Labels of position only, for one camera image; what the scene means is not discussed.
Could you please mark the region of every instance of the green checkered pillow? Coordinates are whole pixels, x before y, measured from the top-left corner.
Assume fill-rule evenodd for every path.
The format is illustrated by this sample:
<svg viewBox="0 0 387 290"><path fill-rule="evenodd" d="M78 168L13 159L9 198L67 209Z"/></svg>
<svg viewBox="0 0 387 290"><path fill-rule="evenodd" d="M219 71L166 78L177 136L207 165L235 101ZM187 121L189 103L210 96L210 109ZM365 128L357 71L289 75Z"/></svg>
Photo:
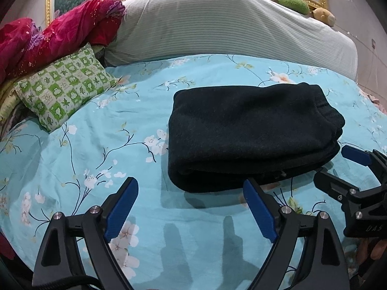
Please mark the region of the green checkered pillow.
<svg viewBox="0 0 387 290"><path fill-rule="evenodd" d="M97 61L90 44L20 80L15 90L49 132L59 128L81 105L118 79Z"/></svg>

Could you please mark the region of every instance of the folded black pants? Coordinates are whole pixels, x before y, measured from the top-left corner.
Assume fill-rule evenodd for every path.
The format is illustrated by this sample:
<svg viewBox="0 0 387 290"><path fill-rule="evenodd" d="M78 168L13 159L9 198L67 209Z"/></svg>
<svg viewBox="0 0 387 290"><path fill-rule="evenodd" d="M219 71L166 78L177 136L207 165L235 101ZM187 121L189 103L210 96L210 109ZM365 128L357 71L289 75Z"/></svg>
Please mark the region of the folded black pants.
<svg viewBox="0 0 387 290"><path fill-rule="evenodd" d="M340 150L343 116L318 85L201 87L174 95L168 175L193 193L291 178Z"/></svg>

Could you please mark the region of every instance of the blue bed sheet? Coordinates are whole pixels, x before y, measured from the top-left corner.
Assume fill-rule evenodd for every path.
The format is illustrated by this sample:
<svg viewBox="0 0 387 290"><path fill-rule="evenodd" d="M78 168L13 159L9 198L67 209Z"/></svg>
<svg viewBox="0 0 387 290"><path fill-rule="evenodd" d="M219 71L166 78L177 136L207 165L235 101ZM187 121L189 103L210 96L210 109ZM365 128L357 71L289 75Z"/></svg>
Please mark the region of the blue bed sheet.
<svg viewBox="0 0 387 290"><path fill-rule="evenodd" d="M132 176L139 182L139 196L110 245L136 290L248 287L271 244L262 237L241 189L189 194L168 178L167 124L178 90L318 84L346 120L339 140L342 145L387 152L387 117L363 97L352 80L327 69L212 54L107 71L124 76L121 83L89 101L61 128L48 134L35 119L29 119L0 143L0 227L31 269L53 213L84 213ZM283 134L289 134L286 128ZM340 154L326 167L362 190L378 185L368 168ZM315 188L313 175L310 172L264 189L298 213L328 212L352 274L357 241L343 236L340 204ZM79 241L79 247L86 271L94 274L84 241ZM297 266L301 250L302 240L292 266ZM283 287L289 286L293 274L286 274Z"/></svg>

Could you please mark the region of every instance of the striped white fabric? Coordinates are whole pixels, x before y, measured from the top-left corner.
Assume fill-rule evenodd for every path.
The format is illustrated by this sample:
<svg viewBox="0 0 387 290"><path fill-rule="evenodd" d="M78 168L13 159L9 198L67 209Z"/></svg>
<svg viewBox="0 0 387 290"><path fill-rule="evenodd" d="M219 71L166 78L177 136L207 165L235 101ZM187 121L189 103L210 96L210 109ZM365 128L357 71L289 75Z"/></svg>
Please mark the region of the striped white fabric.
<svg viewBox="0 0 387 290"><path fill-rule="evenodd" d="M190 54L241 54L331 69L355 79L347 36L270 0L127 0L113 66Z"/></svg>

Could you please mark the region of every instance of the wall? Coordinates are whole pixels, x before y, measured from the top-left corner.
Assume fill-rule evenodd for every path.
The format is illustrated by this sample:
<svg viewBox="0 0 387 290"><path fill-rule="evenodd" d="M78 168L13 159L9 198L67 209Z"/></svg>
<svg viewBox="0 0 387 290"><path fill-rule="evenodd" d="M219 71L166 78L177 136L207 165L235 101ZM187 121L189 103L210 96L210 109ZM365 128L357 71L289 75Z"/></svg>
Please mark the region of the wall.
<svg viewBox="0 0 387 290"><path fill-rule="evenodd" d="M0 24L28 16L37 26L45 27L46 0L16 0ZM387 34L365 0L328 0L337 18L335 29L346 34L356 44L359 56L357 80L368 93L387 107ZM376 50L371 40L376 41Z"/></svg>

